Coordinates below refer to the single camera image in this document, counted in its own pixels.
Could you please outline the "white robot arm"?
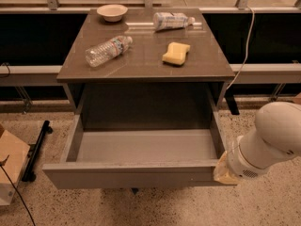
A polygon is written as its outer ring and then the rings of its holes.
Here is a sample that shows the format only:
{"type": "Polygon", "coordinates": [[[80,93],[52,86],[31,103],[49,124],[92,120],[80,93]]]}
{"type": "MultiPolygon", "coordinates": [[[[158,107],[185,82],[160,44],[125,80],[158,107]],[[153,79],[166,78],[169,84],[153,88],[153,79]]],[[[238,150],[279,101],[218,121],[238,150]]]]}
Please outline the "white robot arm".
{"type": "Polygon", "coordinates": [[[255,126],[228,146],[214,169],[214,180],[238,185],[266,174],[280,162],[301,155],[301,105],[273,102],[255,115],[255,126]]]}

